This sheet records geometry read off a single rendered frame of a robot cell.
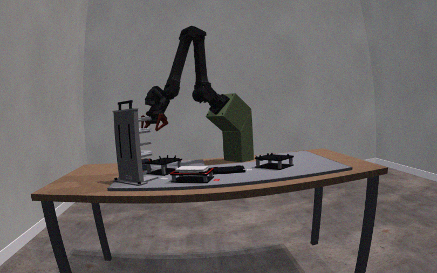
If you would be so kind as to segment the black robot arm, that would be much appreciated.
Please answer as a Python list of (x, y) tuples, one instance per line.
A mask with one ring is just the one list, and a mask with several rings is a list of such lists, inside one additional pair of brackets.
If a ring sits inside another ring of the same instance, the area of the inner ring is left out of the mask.
[(151, 106), (149, 111), (164, 111), (164, 109), (169, 105), (170, 100), (178, 95), (183, 67), (192, 40), (194, 45), (196, 74), (196, 82), (192, 93), (193, 99), (200, 103), (208, 102), (211, 106), (209, 110), (216, 115), (230, 100), (230, 98), (224, 94), (217, 94), (211, 88), (211, 83), (208, 81), (204, 48), (204, 39), (206, 35), (205, 31), (195, 26), (189, 26), (181, 31), (179, 36), (179, 46), (164, 90), (158, 86), (154, 86), (147, 93), (145, 105)]

